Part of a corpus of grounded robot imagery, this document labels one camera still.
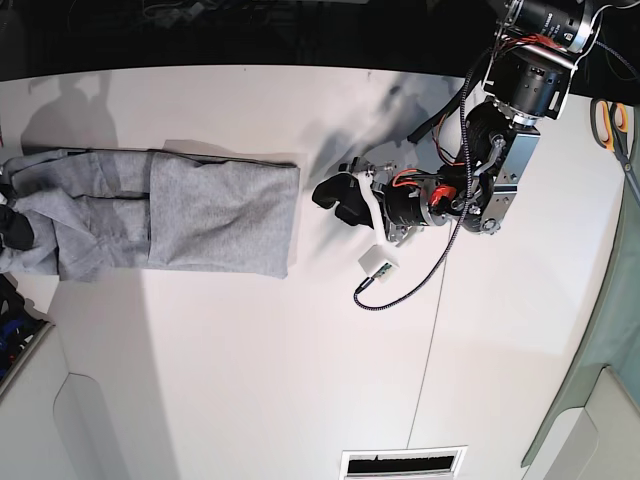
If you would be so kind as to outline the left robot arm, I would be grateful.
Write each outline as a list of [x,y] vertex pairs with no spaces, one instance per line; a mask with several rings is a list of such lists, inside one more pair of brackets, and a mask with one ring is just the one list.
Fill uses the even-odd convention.
[[399,243],[421,227],[452,220],[477,234],[497,231],[540,138],[557,118],[580,61],[596,43],[608,1],[505,1],[496,6],[491,47],[474,63],[468,85],[409,136],[437,138],[444,122],[464,115],[456,155],[438,152],[434,173],[376,166],[362,157],[319,183],[313,202],[350,226],[364,225]]

